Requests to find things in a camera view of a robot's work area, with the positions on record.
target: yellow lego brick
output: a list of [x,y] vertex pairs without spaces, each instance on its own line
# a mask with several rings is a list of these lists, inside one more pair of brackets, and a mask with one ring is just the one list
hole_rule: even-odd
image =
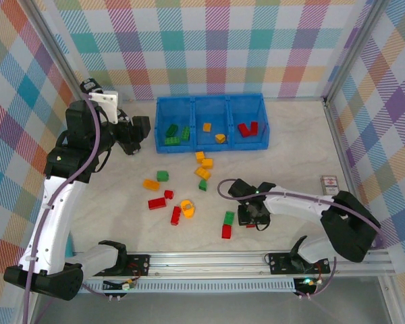
[[142,186],[149,190],[158,191],[161,184],[150,179],[145,179]]
[[201,167],[205,169],[212,169],[213,168],[213,159],[203,159],[201,162]]
[[204,169],[203,167],[199,167],[198,169],[195,170],[195,174],[198,177],[201,177],[204,180],[208,180],[211,177],[210,172],[208,172],[206,169]]
[[210,132],[211,131],[211,124],[210,123],[204,123],[204,125],[202,126],[202,130],[204,132]]
[[196,152],[195,157],[196,157],[196,162],[198,162],[198,163],[203,162],[203,159],[205,159],[204,152]]
[[216,134],[215,138],[216,138],[216,142],[218,142],[219,144],[222,144],[227,139],[225,137],[225,135],[223,135],[223,134]]

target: white bracket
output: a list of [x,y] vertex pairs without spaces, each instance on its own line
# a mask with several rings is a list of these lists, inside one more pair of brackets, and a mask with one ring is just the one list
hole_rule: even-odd
[[96,101],[108,117],[110,123],[117,124],[117,106],[119,93],[117,91],[91,92],[90,96]]

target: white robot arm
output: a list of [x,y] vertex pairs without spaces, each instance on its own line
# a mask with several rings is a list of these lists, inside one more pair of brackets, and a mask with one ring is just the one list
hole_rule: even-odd
[[[24,288],[31,282],[30,290],[33,292],[64,300],[72,299],[82,282],[89,277],[104,269],[110,273],[120,273],[126,266],[124,244],[102,241],[89,251],[66,260],[65,247],[74,208],[92,173],[102,169],[116,142],[127,155],[133,155],[140,150],[140,142],[151,130],[147,116],[136,116],[131,121],[121,109],[117,109],[116,92],[103,92],[93,79],[84,81],[81,89],[96,100],[91,101],[94,110],[91,111],[83,100],[71,103],[66,110],[67,130],[59,136],[55,148],[47,156],[43,201],[29,245],[18,265],[8,267],[4,275],[4,280],[11,284]],[[101,122],[101,114],[106,121]],[[95,138],[99,139],[96,152],[93,151]],[[104,152],[108,152],[107,157],[96,171],[99,155]],[[71,177],[76,178],[68,183]],[[66,185],[57,195],[57,189],[65,182]],[[41,219],[45,221],[39,229]],[[38,237],[38,245],[33,254],[35,237]]]
[[[39,225],[44,209],[48,208],[47,202],[54,191],[64,181],[64,178],[55,176],[51,176],[49,179],[45,180],[43,204],[40,207],[33,235],[24,255],[18,263],[22,270],[28,271],[34,233]],[[87,184],[83,182],[74,181],[74,183],[68,184],[55,199],[53,209],[49,211],[40,234],[34,273],[41,273],[43,271],[44,273],[52,275],[63,271],[65,263],[72,265],[81,264],[81,270],[84,274],[82,281],[84,281],[104,269],[115,266],[118,249],[108,245],[95,246],[79,256],[65,260],[65,248],[70,232],[72,216],[74,215],[75,206],[78,204],[86,186]]]
[[[291,198],[288,196],[288,193],[292,193],[292,191],[286,190],[280,186],[276,186],[270,189],[270,191],[285,193],[285,196],[268,196],[264,200],[264,205],[271,214],[291,215],[322,227],[322,213],[328,210],[329,206],[309,200]],[[301,195],[334,202],[332,196]],[[321,259],[336,256],[337,252],[331,245],[328,236],[321,234],[320,236],[308,236],[300,245],[298,254],[308,263],[316,263]]]
[[[220,185],[234,181],[228,197]],[[290,258],[297,269],[311,268],[317,261],[340,255],[352,262],[361,262],[372,247],[379,222],[349,192],[336,196],[314,196],[286,190],[276,184],[263,182],[258,188],[241,179],[226,179],[218,185],[219,194],[237,200],[240,225],[256,225],[265,230],[271,214],[290,215],[310,221],[324,229],[319,236],[303,236],[291,249]]]

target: blue plastic bin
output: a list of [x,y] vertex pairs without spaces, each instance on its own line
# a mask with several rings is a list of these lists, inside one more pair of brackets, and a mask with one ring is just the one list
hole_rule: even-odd
[[[238,124],[245,123],[250,129],[253,121],[258,122],[258,135],[243,138]],[[203,131],[204,123],[211,124],[210,132]],[[171,124],[178,125],[178,137],[183,128],[189,126],[189,141],[165,146],[165,133]],[[223,144],[216,143],[216,134],[225,134],[227,140]],[[262,94],[157,99],[155,142],[158,153],[263,150],[269,147],[269,138],[270,127]]]

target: plaid wallpaper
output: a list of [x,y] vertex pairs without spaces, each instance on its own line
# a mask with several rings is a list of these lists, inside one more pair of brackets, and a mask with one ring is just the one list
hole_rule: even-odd
[[354,41],[357,39],[357,36],[360,34],[360,30],[361,30],[364,22],[366,21],[366,18],[368,16],[374,2],[376,2],[376,0],[366,0],[366,3],[360,13],[360,16],[358,17],[358,19],[351,31],[350,36],[348,37],[348,40],[346,41],[344,48],[342,49],[342,52],[336,61],[335,67],[333,68],[333,70],[330,73],[329,80],[324,87],[323,93],[321,94],[322,97],[327,96],[327,93],[329,92],[331,85],[333,84],[333,80],[337,76],[340,67],[345,62],[345,58],[346,58],[347,54],[350,52],[351,46],[354,44]]
[[[36,2],[81,76],[43,0]],[[320,97],[327,62],[336,48],[349,48],[338,43],[360,3],[55,0],[89,74],[133,99],[223,92]]]
[[18,289],[3,281],[28,243],[43,191],[47,152],[73,99],[16,0],[0,0],[0,323]]
[[354,182],[382,223],[405,298],[405,0],[391,0],[332,108]]

